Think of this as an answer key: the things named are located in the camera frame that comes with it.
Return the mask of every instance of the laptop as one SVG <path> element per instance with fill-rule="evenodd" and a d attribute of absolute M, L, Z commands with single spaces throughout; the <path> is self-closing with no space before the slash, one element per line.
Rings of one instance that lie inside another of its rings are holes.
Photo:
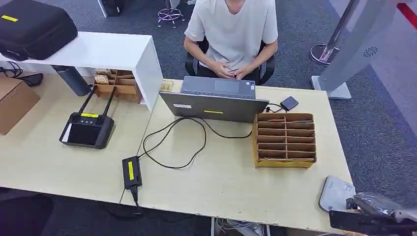
<path fill-rule="evenodd" d="M 176 92 L 160 91 L 159 94 L 174 116 L 245 123 L 253 123 L 255 115 L 262 113 L 269 103 L 267 100 Z"/>
<path fill-rule="evenodd" d="M 255 99 L 255 82 L 197 76 L 185 76 L 181 93 Z"/>

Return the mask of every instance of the cardboard organizer box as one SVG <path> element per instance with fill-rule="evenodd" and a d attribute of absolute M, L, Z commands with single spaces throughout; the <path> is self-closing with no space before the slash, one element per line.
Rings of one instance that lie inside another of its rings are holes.
<path fill-rule="evenodd" d="M 96 69 L 95 93 L 98 97 L 108 97 L 116 87 L 115 97 L 131 102 L 140 102 L 142 95 L 135 77 L 128 70 Z"/>
<path fill-rule="evenodd" d="M 22 80 L 0 76 L 0 134 L 6 135 L 39 100 Z"/>
<path fill-rule="evenodd" d="M 312 114 L 258 114 L 252 134 L 255 167 L 309 168 L 317 161 Z"/>

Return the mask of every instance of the yellow label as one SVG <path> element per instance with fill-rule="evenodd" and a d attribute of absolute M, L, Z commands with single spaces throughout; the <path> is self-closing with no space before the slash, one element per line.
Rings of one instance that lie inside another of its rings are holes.
<path fill-rule="evenodd" d="M 206 113 L 216 113 L 216 114 L 223 114 L 221 111 L 204 111 Z"/>
<path fill-rule="evenodd" d="M 97 118 L 98 115 L 97 114 L 90 114 L 90 113 L 81 113 L 82 117 L 93 117 L 93 118 Z"/>
<path fill-rule="evenodd" d="M 130 180 L 133 180 L 134 178 L 133 178 L 133 164 L 132 164 L 132 162 L 131 161 L 129 161 L 128 163 L 127 163 L 127 165 L 129 166 L 129 179 Z"/>
<path fill-rule="evenodd" d="M 10 17 L 10 16 L 6 16 L 6 15 L 3 15 L 3 16 L 2 16 L 2 18 L 3 18 L 3 19 L 6 19 L 6 20 L 10 20 L 10 21 L 13 21 L 13 22 L 16 22 L 16 21 L 18 21 L 18 19 L 16 19 L 16 18 L 13 18 L 13 17 Z"/>

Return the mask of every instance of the light wood tabletop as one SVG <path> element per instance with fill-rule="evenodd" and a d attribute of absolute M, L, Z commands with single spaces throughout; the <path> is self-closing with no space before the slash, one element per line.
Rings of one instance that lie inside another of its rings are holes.
<path fill-rule="evenodd" d="M 59 142 L 78 97 L 58 75 L 34 87 L 41 100 L 6 135 L 0 135 L 0 186 L 118 203 L 121 160 L 135 155 L 151 115 L 146 105 L 113 99 L 108 115 L 115 127 L 107 147 L 96 150 Z M 105 98 L 93 96 L 85 112 L 101 114 Z"/>
<path fill-rule="evenodd" d="M 182 81 L 173 80 L 173 91 Z M 163 168 L 150 158 L 140 160 L 143 186 L 139 205 L 167 211 L 261 222 L 282 227 L 341 233 L 330 227 L 328 213 L 318 205 L 324 180 L 333 175 L 352 182 L 325 92 L 290 88 L 256 87 L 256 97 L 279 104 L 293 96 L 299 105 L 291 112 L 314 116 L 317 163 L 309 169 L 254 167 L 252 139 L 224 139 L 207 128 L 207 145 L 192 165 L 182 170 Z M 174 121 L 158 98 L 146 134 Z M 220 134 L 244 136 L 251 124 L 208 120 Z M 147 141 L 147 149 L 162 138 Z M 181 166 L 203 145 L 204 133 L 190 120 L 178 123 L 151 155 L 163 164 Z M 134 206 L 126 191 L 122 204 Z"/>

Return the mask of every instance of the black cable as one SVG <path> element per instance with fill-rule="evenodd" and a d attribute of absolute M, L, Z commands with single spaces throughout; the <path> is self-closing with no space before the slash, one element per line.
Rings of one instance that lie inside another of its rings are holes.
<path fill-rule="evenodd" d="M 268 109 L 269 109 L 269 110 L 271 110 L 271 111 L 272 111 L 272 113 L 277 113 L 277 112 L 280 112 L 280 111 L 284 110 L 284 108 L 283 108 L 281 105 L 278 105 L 278 104 L 275 104 L 275 103 L 268 103 L 268 105 L 274 105 L 274 106 L 279 107 L 279 109 L 278 109 L 278 110 L 276 110 L 276 111 L 274 111 L 274 110 L 272 110 L 271 108 L 267 107 L 267 110 L 268 110 Z"/>
<path fill-rule="evenodd" d="M 201 123 L 201 122 L 199 122 L 199 121 L 197 121 L 197 120 L 195 120 L 197 117 L 181 117 L 181 118 L 179 118 L 179 119 L 177 119 L 177 120 L 175 120 L 175 121 L 173 121 L 173 122 L 171 122 L 170 124 L 168 124 L 167 126 L 165 126 L 164 128 L 162 128 L 162 129 L 160 129 L 160 130 L 158 130 L 158 131 L 156 131 L 156 132 L 153 132 L 153 133 L 151 133 L 151 134 L 148 134 L 145 138 L 144 138 L 144 141 L 143 141 L 143 143 L 142 143 L 142 147 L 143 147 L 143 149 L 144 149 L 144 153 L 142 153 L 141 155 L 139 155 L 139 156 L 137 156 L 138 158 L 141 158 L 142 156 L 144 156 L 144 155 L 147 155 L 152 161 L 154 161 L 156 164 L 158 164 L 158 165 L 160 165 L 160 166 L 162 166 L 162 167 L 165 167 L 165 168 L 168 168 L 168 169 L 174 169 L 174 170 L 178 170 L 178 169 L 183 169 L 183 168 L 185 168 L 185 167 L 187 167 L 187 166 L 189 166 L 192 162 L 193 162 L 193 160 L 195 159 L 195 157 L 197 156 L 197 154 L 198 153 L 200 153 L 203 149 L 204 149 L 204 147 L 206 147 L 206 143 L 207 143 L 207 131 L 206 131 L 206 128 L 204 127 L 204 125 Z M 192 158 L 190 159 L 190 161 L 187 163 L 187 164 L 185 164 L 185 165 L 183 165 L 183 166 L 179 166 L 179 167 L 174 167 L 174 166 L 167 166 L 167 165 L 164 165 L 164 164 L 162 164 L 162 163 L 160 163 L 160 162 L 158 162 L 157 160 L 155 160 L 153 157 L 151 157 L 150 156 L 150 154 L 149 154 L 149 152 L 151 152 L 152 150 L 154 150 L 155 148 L 157 148 L 159 145 L 161 145 L 161 143 L 165 140 L 165 138 L 168 136 L 168 134 L 171 132 L 171 129 L 177 124 L 177 123 L 179 123 L 180 121 L 182 121 L 182 120 L 185 120 L 185 119 L 190 119 L 190 120 L 192 120 L 192 121 L 194 121 L 194 122 L 196 122 L 196 123 L 198 123 L 202 128 L 203 128 L 203 131 L 204 131 L 204 144 L 203 144 L 203 146 L 192 156 Z M 249 137 L 251 134 L 252 134 L 252 132 L 250 132 L 248 135 L 246 135 L 246 136 L 241 136 L 241 137 L 232 137 L 232 136 L 224 136 L 224 135 L 221 135 L 221 134 L 219 134 L 218 132 L 216 132 L 210 125 L 209 125 L 209 123 L 207 123 L 207 121 L 205 121 L 204 119 L 202 119 L 202 118 L 197 118 L 197 119 L 200 119 L 200 120 L 202 120 L 216 135 L 218 135 L 218 136 L 220 136 L 220 137 L 222 137 L 222 138 L 226 138 L 226 139 L 244 139 L 244 138 L 247 138 L 247 137 Z M 160 133 L 160 132 L 162 132 L 162 131 L 164 131 L 165 129 L 167 129 L 169 127 L 169 129 L 168 129 L 168 132 L 165 134 L 165 136 L 162 138 L 162 140 L 158 143 L 158 144 L 156 144 L 154 147 L 152 147 L 151 149 L 149 149 L 149 150 L 146 150 L 146 148 L 145 148 L 145 146 L 146 146 L 146 141 L 147 141 L 147 139 L 150 137 L 150 136 L 152 136 L 152 135 L 154 135 L 154 134 L 157 134 L 157 133 Z"/>
<path fill-rule="evenodd" d="M 177 123 L 179 123 L 179 122 L 181 122 L 182 120 L 185 120 L 185 119 L 189 119 L 189 120 L 192 120 L 192 121 L 194 121 L 194 122 L 196 122 L 196 123 L 198 123 L 201 127 L 202 127 L 202 129 L 203 129 L 203 131 L 204 131 L 204 144 L 203 144 L 203 146 L 192 156 L 192 158 L 190 159 L 190 161 L 187 163 L 187 164 L 185 164 L 185 165 L 183 165 L 183 166 L 179 166 L 179 167 L 174 167 L 174 166 L 167 166 L 167 165 L 164 165 L 164 164 L 162 164 L 162 163 L 160 163 L 160 162 L 158 162 L 157 160 L 155 160 L 153 157 L 151 157 L 150 156 L 150 154 L 149 154 L 149 152 L 151 152 L 152 150 L 154 150 L 155 148 L 157 148 L 159 145 L 161 145 L 161 143 L 166 139 L 166 137 L 168 136 L 168 134 L 171 132 L 171 130 L 172 130 L 172 128 L 177 124 Z M 160 129 L 160 130 L 158 130 L 158 131 L 156 131 L 156 132 L 153 132 L 153 133 L 151 133 L 151 134 L 148 134 L 145 138 L 144 138 L 144 140 L 143 140 L 143 143 L 142 143 L 142 147 L 143 147 L 143 149 L 144 149 L 144 153 L 142 153 L 141 155 L 139 155 L 139 156 L 137 156 L 137 158 L 141 158 L 142 156 L 144 156 L 144 155 L 147 155 L 152 161 L 154 161 L 156 164 L 158 164 L 158 165 L 160 165 L 160 166 L 162 166 L 162 167 L 165 167 L 165 168 L 168 168 L 168 169 L 175 169 L 175 170 L 178 170 L 178 169 L 183 169 L 183 168 L 185 168 L 185 167 L 187 167 L 187 166 L 189 166 L 192 162 L 193 162 L 193 160 L 195 159 L 195 157 L 197 156 L 197 154 L 198 153 L 200 153 L 205 147 L 206 147 L 206 143 L 207 143 L 207 131 L 206 131 L 206 128 L 204 127 L 204 125 L 201 123 L 201 122 L 199 122 L 198 120 L 196 120 L 196 119 L 200 119 L 200 120 L 202 120 L 216 135 L 218 135 L 218 136 L 220 136 L 220 137 L 222 137 L 222 138 L 226 138 L 226 139 L 244 139 L 244 138 L 248 138 L 251 134 L 252 134 L 252 132 L 250 132 L 248 135 L 246 135 L 246 136 L 237 136 L 237 137 L 234 137 L 234 136 L 225 136 L 225 135 L 221 135 L 221 134 L 219 134 L 218 132 L 216 132 L 211 126 L 210 126 L 210 124 L 207 122 L 207 121 L 205 121 L 204 119 L 202 119 L 202 118 L 198 118 L 198 117 L 181 117 L 181 118 L 179 118 L 179 119 L 177 119 L 177 120 L 175 120 L 175 121 L 173 121 L 173 122 L 171 122 L 170 124 L 168 124 L 167 126 L 165 126 L 164 128 L 162 128 L 162 129 Z M 147 139 L 149 138 L 149 137 L 151 137 L 152 135 L 154 135 L 154 134 L 157 134 L 157 133 L 160 133 L 160 132 L 162 132 L 162 131 L 164 131 L 164 130 L 166 130 L 167 128 L 169 128 L 168 129 L 168 132 L 164 135 L 164 137 L 162 138 L 162 140 L 158 143 L 158 144 L 156 144 L 154 147 L 152 147 L 151 149 L 149 149 L 149 150 L 146 150 L 146 148 L 145 148 L 145 146 L 146 146 L 146 141 L 147 141 Z M 159 219 L 159 220 L 162 220 L 162 221 L 164 221 L 164 222 L 167 222 L 167 223 L 177 223 L 177 222 L 180 222 L 180 221 L 183 221 L 183 220 L 186 220 L 186 219 L 190 219 L 191 217 L 193 217 L 193 215 L 189 215 L 189 216 L 186 216 L 186 217 L 183 217 L 183 218 L 181 218 L 181 219 L 178 219 L 178 220 L 168 220 L 168 219 L 166 219 L 166 218 L 164 218 L 164 217 L 162 217 L 161 215 L 156 215 L 156 216 L 150 216 L 150 213 L 149 212 L 147 212 L 148 210 L 147 209 L 145 209 L 145 208 L 141 208 L 140 206 L 139 206 L 139 204 L 138 204 L 138 188 L 137 188 L 137 186 L 134 186 L 134 187 L 132 187 L 132 188 L 130 188 L 130 192 L 131 192 L 131 194 L 132 194 L 132 197 L 133 197 L 133 201 L 135 202 L 135 205 L 136 205 L 136 208 L 138 209 L 138 213 L 132 213 L 132 215 L 129 215 L 129 216 L 125 216 L 125 215 L 117 215 L 117 214 L 115 214 L 114 212 L 112 212 L 112 211 L 110 211 L 110 210 L 108 210 L 108 209 L 106 209 L 106 211 L 107 212 L 109 212 L 113 217 L 115 217 L 116 219 L 119 219 L 119 220 L 132 220 L 132 219 L 137 219 L 137 218 L 139 218 L 139 217 L 142 217 L 142 216 L 144 216 L 144 217 L 146 217 L 146 218 L 148 218 L 148 219 Z"/>
<path fill-rule="evenodd" d="M 13 69 L 4 69 L 0 66 L 0 73 L 3 73 L 6 77 L 17 79 L 19 76 L 22 75 L 23 70 L 20 68 L 18 64 L 12 61 L 8 61 L 8 63 L 13 67 Z"/>

